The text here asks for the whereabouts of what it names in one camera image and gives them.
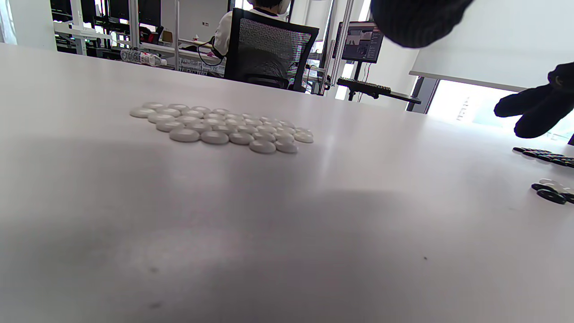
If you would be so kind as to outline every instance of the white go stone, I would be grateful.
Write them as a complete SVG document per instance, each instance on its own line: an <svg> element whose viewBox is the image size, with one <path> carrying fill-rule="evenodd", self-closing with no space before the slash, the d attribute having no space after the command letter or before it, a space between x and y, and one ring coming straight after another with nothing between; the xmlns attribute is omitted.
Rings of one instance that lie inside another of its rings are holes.
<svg viewBox="0 0 574 323"><path fill-rule="evenodd" d="M306 143L306 144L312 144L313 143L313 135L308 134L306 132L296 132L293 137L295 138L295 140L301 142L301 143Z"/></svg>
<svg viewBox="0 0 574 323"><path fill-rule="evenodd" d="M199 132L188 128L176 128L169 132L169 138L182 143L193 143L199 140Z"/></svg>
<svg viewBox="0 0 574 323"><path fill-rule="evenodd" d="M173 109L171 107L166 107L163 109L157 109L156 112L161 113L161 114L169 114L170 116L174 116L174 117L179 117L181 115L181 112L179 110Z"/></svg>
<svg viewBox="0 0 574 323"><path fill-rule="evenodd" d="M146 102L142 105L142 107L157 110L157 109L161 109L161 108L165 107L165 105L163 105L159 102Z"/></svg>
<svg viewBox="0 0 574 323"><path fill-rule="evenodd" d="M234 132L229 135L229 140L236 145L249 145L255 138L246 132Z"/></svg>
<svg viewBox="0 0 574 323"><path fill-rule="evenodd" d="M263 124L266 126L272 126L274 128L281 127L281 124L278 121L265 121Z"/></svg>
<svg viewBox="0 0 574 323"><path fill-rule="evenodd" d="M158 121L156 123L156 129L163 132L170 132L175 128L183 128L185 125L180 121Z"/></svg>
<svg viewBox="0 0 574 323"><path fill-rule="evenodd" d="M214 125L213 131L220 131L223 132L224 134L230 134L235 132L235 128L228 125Z"/></svg>
<svg viewBox="0 0 574 323"><path fill-rule="evenodd" d="M292 134L290 134L288 132L284 132L284 131L275 132L275 133L273 133L273 136L275 137L275 139L277 141L283 141L285 143L292 143L295 141L295 137L293 137Z"/></svg>
<svg viewBox="0 0 574 323"><path fill-rule="evenodd" d="M154 109L148 107L135 107L130 110L130 116L136 118L147 118L150 114L155 113Z"/></svg>
<svg viewBox="0 0 574 323"><path fill-rule="evenodd" d="M273 143L266 140L253 140L249 143L249 149L258 153L273 153L277 150Z"/></svg>
<svg viewBox="0 0 574 323"><path fill-rule="evenodd" d="M287 126L275 127L275 129L277 129L277 132L283 131L286 133L295 134L295 129L287 127Z"/></svg>
<svg viewBox="0 0 574 323"><path fill-rule="evenodd" d="M272 126L258 126L257 131L275 133L275 132L277 132L277 129L275 127L272 127Z"/></svg>
<svg viewBox="0 0 574 323"><path fill-rule="evenodd" d="M237 120L243 120L243 116L241 116L240 114L235 114L235 113L228 113L225 115L225 119L237 119Z"/></svg>
<svg viewBox="0 0 574 323"><path fill-rule="evenodd" d="M200 118L192 117L192 116L181 116L177 117L176 121L183 122L184 124L192 124L196 122L201 122Z"/></svg>
<svg viewBox="0 0 574 323"><path fill-rule="evenodd" d="M204 106L199 106L199 105L192 106L191 109L195 110L195 111L202 112L203 114L207 114L207 113L211 112L211 110L209 108L204 107Z"/></svg>
<svg viewBox="0 0 574 323"><path fill-rule="evenodd" d="M222 116L225 116L226 114L229 113L229 110L227 110L227 109L214 109L213 112L221 114Z"/></svg>
<svg viewBox="0 0 574 323"><path fill-rule="evenodd" d="M148 121L152 124L158 123L158 121L175 121L176 117L170 116L169 114L160 114L154 112L148 116Z"/></svg>
<svg viewBox="0 0 574 323"><path fill-rule="evenodd" d="M263 122L257 119L245 119L245 124L250 126L262 126Z"/></svg>
<svg viewBox="0 0 574 323"><path fill-rule="evenodd" d="M295 125L291 121L281 120L279 123L284 127L295 128Z"/></svg>
<svg viewBox="0 0 574 323"><path fill-rule="evenodd" d="M284 141L276 141L275 147L278 151L284 153L297 153L299 151L298 147L295 146L295 143L286 143Z"/></svg>
<svg viewBox="0 0 574 323"><path fill-rule="evenodd" d="M192 123L192 124L187 124L185 127L188 129L195 130L199 133L211 131L211 126L208 124L204 124L203 122L196 122L196 123Z"/></svg>
<svg viewBox="0 0 574 323"><path fill-rule="evenodd" d="M219 131L206 131L201 134L201 140L207 144L223 145L229 142L229 136Z"/></svg>
<svg viewBox="0 0 574 323"><path fill-rule="evenodd" d="M225 120L225 123L227 123L230 126L245 126L245 122L243 120L239 120L239 119L227 119Z"/></svg>
<svg viewBox="0 0 574 323"><path fill-rule="evenodd" d="M255 132L257 132L257 129L254 126L250 126L250 125L239 125L236 127L237 132L245 132L248 134L254 134Z"/></svg>
<svg viewBox="0 0 574 323"><path fill-rule="evenodd" d="M273 136L269 132L256 132L253 134L253 137L257 140L265 140L265 141L270 141L270 142L275 141L275 136Z"/></svg>
<svg viewBox="0 0 574 323"><path fill-rule="evenodd" d="M259 119L258 117L255 116L255 114L251 114L251 113L242 113L241 116L245 119Z"/></svg>
<svg viewBox="0 0 574 323"><path fill-rule="evenodd" d="M208 113L203 115L204 119L217 119L217 120L225 120L225 117L219 113Z"/></svg>
<svg viewBox="0 0 574 323"><path fill-rule="evenodd" d="M168 108L176 109L176 110L179 110L179 111L183 111L183 110L185 110L185 109L189 109L189 107L188 107L187 105L185 105L185 104L180 104L180 103L172 103L172 104L168 105Z"/></svg>
<svg viewBox="0 0 574 323"><path fill-rule="evenodd" d="M203 118L203 112L197 111L197 110L187 110L187 111L182 112L182 115L190 116L190 117L196 117L198 119Z"/></svg>

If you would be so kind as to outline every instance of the white table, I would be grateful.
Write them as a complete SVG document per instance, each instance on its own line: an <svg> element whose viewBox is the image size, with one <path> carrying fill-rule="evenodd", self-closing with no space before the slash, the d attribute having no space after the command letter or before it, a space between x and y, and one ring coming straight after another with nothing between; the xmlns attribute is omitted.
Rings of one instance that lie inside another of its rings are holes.
<svg viewBox="0 0 574 323"><path fill-rule="evenodd" d="M530 189L574 170L511 151L571 148L4 44L0 71L2 322L574 319L574 206ZM316 143L180 144L128 116L145 101L289 119Z"/></svg>

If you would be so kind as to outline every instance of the person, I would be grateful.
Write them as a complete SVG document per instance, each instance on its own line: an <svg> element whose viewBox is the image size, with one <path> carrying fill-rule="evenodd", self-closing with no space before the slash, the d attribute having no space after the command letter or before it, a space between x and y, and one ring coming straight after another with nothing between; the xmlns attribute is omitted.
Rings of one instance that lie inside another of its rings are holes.
<svg viewBox="0 0 574 323"><path fill-rule="evenodd" d="M253 9L249 12L259 14L264 17L285 21L282 18L287 12L287 8L291 3L290 0L247 0L253 5ZM231 20L233 11L226 13L219 21L219 26L215 32L213 39L213 53L219 58L224 58L227 55L229 48L229 38L231 36Z"/></svg>

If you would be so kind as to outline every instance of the plastic bottle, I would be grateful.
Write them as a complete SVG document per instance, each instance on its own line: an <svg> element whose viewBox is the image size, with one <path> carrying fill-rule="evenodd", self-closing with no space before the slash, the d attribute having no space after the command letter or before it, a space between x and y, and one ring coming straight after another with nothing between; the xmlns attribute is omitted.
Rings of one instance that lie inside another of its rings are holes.
<svg viewBox="0 0 574 323"><path fill-rule="evenodd" d="M144 53L133 49L122 49L119 54L123 61L127 61L129 63L146 64L150 66L165 66L168 64L165 59L161 59L157 55Z"/></svg>

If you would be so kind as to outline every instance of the headphones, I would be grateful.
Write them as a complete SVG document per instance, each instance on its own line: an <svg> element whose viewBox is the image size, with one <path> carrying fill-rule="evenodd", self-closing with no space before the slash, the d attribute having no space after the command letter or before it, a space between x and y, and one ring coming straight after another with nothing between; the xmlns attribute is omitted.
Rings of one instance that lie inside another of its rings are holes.
<svg viewBox="0 0 574 323"><path fill-rule="evenodd" d="M252 6L255 5L256 1L257 0L247 0L247 2L249 2L249 4ZM279 14L287 13L287 8L289 7L290 3L291 3L291 0L281 0L281 3L279 3Z"/></svg>

